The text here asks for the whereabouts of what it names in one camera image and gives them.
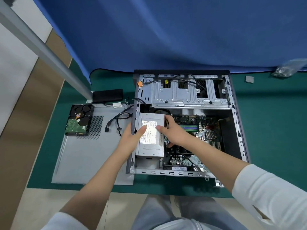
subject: gray pants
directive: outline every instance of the gray pants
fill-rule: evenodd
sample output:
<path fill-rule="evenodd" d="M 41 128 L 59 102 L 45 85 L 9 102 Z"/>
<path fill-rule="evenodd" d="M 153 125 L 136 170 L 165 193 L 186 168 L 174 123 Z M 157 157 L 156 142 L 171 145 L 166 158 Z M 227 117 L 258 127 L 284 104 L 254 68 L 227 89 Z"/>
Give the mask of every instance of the gray pants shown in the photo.
<path fill-rule="evenodd" d="M 213 198 L 176 196 L 176 200 L 183 218 L 194 219 L 222 230 L 247 230 Z M 148 195 L 131 230 L 150 230 L 176 219 L 180 218 L 174 216 L 168 195 Z"/>

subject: brown wall baseboard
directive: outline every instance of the brown wall baseboard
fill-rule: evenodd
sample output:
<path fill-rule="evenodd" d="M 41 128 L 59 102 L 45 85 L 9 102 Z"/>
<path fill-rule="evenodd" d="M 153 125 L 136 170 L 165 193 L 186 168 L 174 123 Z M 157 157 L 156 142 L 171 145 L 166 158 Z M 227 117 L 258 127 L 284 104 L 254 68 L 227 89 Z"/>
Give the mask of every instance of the brown wall baseboard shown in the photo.
<path fill-rule="evenodd" d="M 46 45 L 67 65 L 71 56 L 51 31 Z M 63 78 L 40 58 L 0 137 L 0 226 L 9 230 L 61 91 Z"/>

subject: green table mat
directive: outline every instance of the green table mat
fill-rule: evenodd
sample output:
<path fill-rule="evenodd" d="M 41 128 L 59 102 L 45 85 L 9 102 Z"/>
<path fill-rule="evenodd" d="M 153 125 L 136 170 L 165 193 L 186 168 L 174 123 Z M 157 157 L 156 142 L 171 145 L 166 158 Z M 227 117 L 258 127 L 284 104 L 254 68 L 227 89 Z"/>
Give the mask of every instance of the green table mat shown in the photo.
<path fill-rule="evenodd" d="M 70 69 L 86 84 L 77 63 Z M 271 78 L 269 73 L 253 74 L 254 84 L 244 82 L 245 74 L 232 75 L 239 111 L 245 131 L 251 161 L 307 191 L 307 154 L 305 150 L 307 122 L 307 77 L 295 74 L 286 80 Z M 135 87 L 131 73 L 95 70 L 91 74 L 91 90 L 122 88 L 124 97 L 131 99 Z M 67 82 L 42 142 L 28 188 L 80 190 L 82 185 L 52 184 L 53 170 L 61 147 L 67 113 L 71 105 L 85 103 Z M 115 185 L 113 192 L 148 193 L 185 196 L 232 197 L 225 188 L 213 188 L 213 181 L 201 178 L 179 178 L 136 174 L 134 185 Z"/>

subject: hand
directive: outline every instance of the hand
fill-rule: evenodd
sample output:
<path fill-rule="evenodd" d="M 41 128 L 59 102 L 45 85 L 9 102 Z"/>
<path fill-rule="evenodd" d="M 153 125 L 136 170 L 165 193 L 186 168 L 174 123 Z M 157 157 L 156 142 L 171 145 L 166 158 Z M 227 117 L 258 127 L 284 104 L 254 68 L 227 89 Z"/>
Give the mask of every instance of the hand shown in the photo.
<path fill-rule="evenodd" d="M 168 129 L 163 126 L 156 126 L 156 129 L 166 135 L 170 144 L 168 147 L 172 147 L 174 144 L 185 147 L 186 143 L 189 142 L 190 134 L 183 130 L 170 115 L 165 115 L 165 119 L 169 122 Z"/>
<path fill-rule="evenodd" d="M 129 123 L 122 134 L 122 137 L 118 143 L 118 146 L 115 150 L 119 155 L 123 156 L 125 159 L 129 157 L 129 155 L 136 148 L 141 136 L 146 131 L 146 126 L 142 126 L 137 133 L 134 135 L 131 134 L 131 123 Z"/>

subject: plastic bag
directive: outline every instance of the plastic bag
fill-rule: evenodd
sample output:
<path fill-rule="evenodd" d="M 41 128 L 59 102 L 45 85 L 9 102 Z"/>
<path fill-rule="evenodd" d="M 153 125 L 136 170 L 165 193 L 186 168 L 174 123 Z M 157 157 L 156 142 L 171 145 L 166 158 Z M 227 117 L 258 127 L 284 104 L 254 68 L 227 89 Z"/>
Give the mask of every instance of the plastic bag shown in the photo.
<path fill-rule="evenodd" d="M 276 71 L 272 73 L 274 77 L 290 77 L 307 64 L 307 58 L 298 58 L 287 61 L 278 66 Z"/>

